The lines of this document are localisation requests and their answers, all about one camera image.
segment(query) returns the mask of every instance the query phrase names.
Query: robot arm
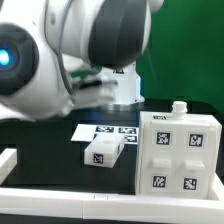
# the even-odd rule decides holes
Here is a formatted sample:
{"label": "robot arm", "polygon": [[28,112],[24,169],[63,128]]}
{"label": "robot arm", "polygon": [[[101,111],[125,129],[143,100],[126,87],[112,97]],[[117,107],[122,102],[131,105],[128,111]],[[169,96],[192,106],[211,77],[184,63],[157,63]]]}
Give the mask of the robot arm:
{"label": "robot arm", "polygon": [[95,65],[116,69],[135,61],[147,46],[150,9],[156,11],[162,2],[5,0],[0,12],[0,102],[43,119],[113,100],[115,82],[94,76],[76,85],[64,66],[68,59],[70,71]]}

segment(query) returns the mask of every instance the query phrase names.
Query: white cube with markers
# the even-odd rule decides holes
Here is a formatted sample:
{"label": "white cube with markers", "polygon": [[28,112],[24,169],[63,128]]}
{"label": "white cube with markers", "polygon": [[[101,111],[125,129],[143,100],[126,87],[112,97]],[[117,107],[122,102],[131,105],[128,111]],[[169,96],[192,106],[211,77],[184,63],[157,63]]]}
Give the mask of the white cube with markers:
{"label": "white cube with markers", "polygon": [[213,184],[221,125],[211,115],[141,112],[136,194],[206,199]]}
{"label": "white cube with markers", "polygon": [[86,165],[112,168],[124,148],[124,136],[99,133],[84,152]]}

